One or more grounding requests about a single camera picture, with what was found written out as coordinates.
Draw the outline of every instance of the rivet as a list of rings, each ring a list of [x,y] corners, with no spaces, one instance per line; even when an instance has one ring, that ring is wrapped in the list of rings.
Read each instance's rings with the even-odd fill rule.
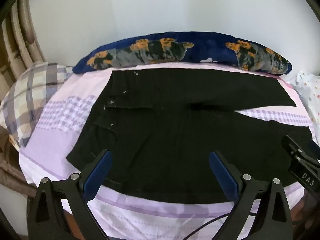
[[[48,182],[48,178],[43,178],[43,179],[41,179],[41,183],[42,184],[46,184]]]
[[[76,180],[78,178],[79,178],[79,174],[78,173],[74,173],[74,174],[71,175],[71,179],[72,180]]]
[[[250,180],[251,176],[249,174],[243,174],[242,176],[245,180]]]
[[[276,183],[276,184],[280,184],[280,180],[277,179],[277,178],[274,178],[274,179],[273,179],[273,182]]]

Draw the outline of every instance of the black cable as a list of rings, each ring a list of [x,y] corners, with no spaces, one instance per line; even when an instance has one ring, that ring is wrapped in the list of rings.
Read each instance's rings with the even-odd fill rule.
[[[311,215],[311,216],[309,216],[307,218],[303,218],[303,219],[300,219],[300,220],[292,221],[292,224],[293,225],[299,225],[301,223],[304,223],[304,222],[307,222],[309,220],[317,218],[319,216],[319,214],[320,214],[320,212],[317,211],[317,212],[313,213],[313,215]]]
[[[187,235],[185,238],[183,238],[183,240],[187,240],[190,236],[193,236],[196,232],[198,232],[199,230],[201,230],[202,228],[206,227],[207,225],[221,219],[221,218],[224,218],[224,217],[227,217],[230,213],[227,213],[227,214],[224,214],[224,215],[221,215],[219,217],[216,217],[208,222],[206,222],[205,224],[203,224],[202,226],[200,226],[199,228],[197,228],[196,230],[194,230],[193,232],[191,232],[189,235]],[[256,213],[252,213],[250,212],[249,213],[250,216],[253,216],[255,217],[257,214]]]

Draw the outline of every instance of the plaid pillow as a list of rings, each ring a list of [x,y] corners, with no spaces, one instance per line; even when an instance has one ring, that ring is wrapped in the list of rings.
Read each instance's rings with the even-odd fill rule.
[[[0,105],[0,125],[26,146],[45,104],[72,75],[71,66],[34,63],[10,88]]]

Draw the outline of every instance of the pillow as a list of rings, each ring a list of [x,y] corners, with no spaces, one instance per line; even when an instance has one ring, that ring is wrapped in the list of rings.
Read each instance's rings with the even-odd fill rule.
[[[76,74],[170,61],[217,62],[243,70],[288,74],[291,63],[252,41],[214,32],[167,32],[116,41],[101,46],[81,59]]]
[[[42,110],[72,75],[71,66],[34,63],[10,88],[0,105],[0,125],[26,146]]]

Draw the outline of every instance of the black trousers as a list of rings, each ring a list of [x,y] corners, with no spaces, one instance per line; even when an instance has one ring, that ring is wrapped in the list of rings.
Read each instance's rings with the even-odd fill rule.
[[[109,149],[114,160],[105,186],[171,203],[227,201],[209,167],[214,150],[242,173],[287,186],[295,179],[281,139],[290,135],[308,154],[309,128],[234,112],[271,105],[295,106],[274,78],[205,69],[114,71],[67,160],[81,170]]]

